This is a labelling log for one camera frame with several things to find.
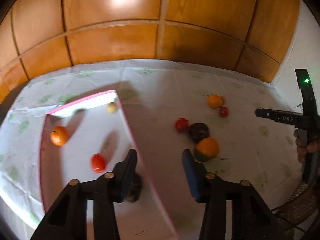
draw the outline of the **hand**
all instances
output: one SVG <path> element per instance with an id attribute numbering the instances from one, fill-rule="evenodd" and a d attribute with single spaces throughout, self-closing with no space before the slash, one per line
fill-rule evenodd
<path id="1" fill-rule="evenodd" d="M 312 143 L 309 143 L 307 147 L 303 147 L 303 143 L 301 138 L 298 135 L 298 130 L 295 130 L 293 135 L 296 137 L 296 146 L 297 146 L 297 154 L 298 161 L 303 163 L 307 153 L 313 153 L 316 151 L 320 151 L 320 141 L 315 140 Z"/>

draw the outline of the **red fruit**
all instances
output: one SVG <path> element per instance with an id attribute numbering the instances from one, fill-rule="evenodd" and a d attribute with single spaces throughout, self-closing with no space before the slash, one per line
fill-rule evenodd
<path id="1" fill-rule="evenodd" d="M 174 124 L 176 130 L 178 132 L 184 132 L 188 129 L 189 127 L 189 120 L 184 119 L 184 118 L 179 118 L 175 124 Z"/>
<path id="2" fill-rule="evenodd" d="M 228 114 L 229 114 L 229 109 L 227 107 L 221 107 L 220 110 L 219 110 L 219 114 L 220 116 L 222 117 L 227 117 Z"/>
<path id="3" fill-rule="evenodd" d="M 106 169 L 106 161 L 99 153 L 92 155 L 90 159 L 91 169 L 96 173 L 102 173 Z"/>

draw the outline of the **brass screw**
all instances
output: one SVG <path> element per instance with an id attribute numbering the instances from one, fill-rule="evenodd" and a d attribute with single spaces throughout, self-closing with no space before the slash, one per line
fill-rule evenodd
<path id="1" fill-rule="evenodd" d="M 69 181 L 69 185 L 70 185 L 70 186 L 75 186 L 75 185 L 77 185 L 78 183 L 79 183 L 79 180 L 77 180 L 77 179 L 72 179 L 72 180 Z"/>
<path id="2" fill-rule="evenodd" d="M 250 181 L 243 179 L 240 181 L 240 184 L 245 187 L 249 187 L 251 185 Z"/>
<path id="3" fill-rule="evenodd" d="M 115 175 L 112 172 L 107 172 L 106 174 L 104 174 L 104 177 L 106 179 L 112 179 Z"/>
<path id="4" fill-rule="evenodd" d="M 205 176 L 207 179 L 214 179 L 216 177 L 215 174 L 211 173 L 211 172 L 208 172 Z"/>

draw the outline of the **wood panel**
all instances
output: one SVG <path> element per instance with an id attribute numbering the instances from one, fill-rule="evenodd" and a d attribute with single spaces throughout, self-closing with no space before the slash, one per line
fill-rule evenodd
<path id="1" fill-rule="evenodd" d="M 65 38 L 40 44 L 21 59 L 30 78 L 71 66 Z"/>
<path id="2" fill-rule="evenodd" d="M 279 65 L 278 62 L 265 54 L 244 48 L 236 71 L 270 83 L 276 75 Z"/>
<path id="3" fill-rule="evenodd" d="M 247 42 L 282 62 L 297 24 L 299 0 L 258 0 Z"/>
<path id="4" fill-rule="evenodd" d="M 9 94 L 9 89 L 3 82 L 2 78 L 0 77 L 0 104 L 3 102 L 7 94 Z"/>
<path id="5" fill-rule="evenodd" d="M 11 11 L 0 25 L 0 68 L 18 56 L 11 30 Z"/>
<path id="6" fill-rule="evenodd" d="M 154 58 L 156 25 L 92 29 L 68 36 L 74 64 L 126 58 Z"/>
<path id="7" fill-rule="evenodd" d="M 158 58 L 233 70 L 242 47 L 214 33 L 167 25 Z"/>
<path id="8" fill-rule="evenodd" d="M 244 40 L 256 0 L 169 0 L 166 19 L 214 29 Z"/>
<path id="9" fill-rule="evenodd" d="M 20 53 L 64 31 L 61 0 L 17 0 L 12 13 Z"/>
<path id="10" fill-rule="evenodd" d="M 158 19 L 160 0 L 64 0 L 68 30 L 104 21 Z"/>
<path id="11" fill-rule="evenodd" d="M 26 73 L 23 70 L 20 59 L 14 60 L 12 63 L 1 69 L 1 77 L 9 90 L 13 90 L 23 82 L 28 81 Z"/>

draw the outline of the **white tablecloth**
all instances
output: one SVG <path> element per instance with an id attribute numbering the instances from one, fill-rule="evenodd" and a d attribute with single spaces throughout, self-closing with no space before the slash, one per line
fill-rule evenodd
<path id="1" fill-rule="evenodd" d="M 287 110 L 269 84 L 240 73 L 163 60 L 83 64 L 35 78 L 21 91 L 0 128 L 0 195 L 28 225 L 44 216 L 39 187 L 39 143 L 45 114 L 66 102 L 117 90 L 144 163 L 181 238 L 197 237 L 203 206 L 188 192 L 181 153 L 192 149 L 173 124 L 184 117 L 204 122 L 220 144 L 220 157 L 205 164 L 225 180 L 250 180 L 270 207 L 298 184 L 293 127 L 257 118 L 258 107 Z M 206 104 L 226 98 L 227 118 Z"/>

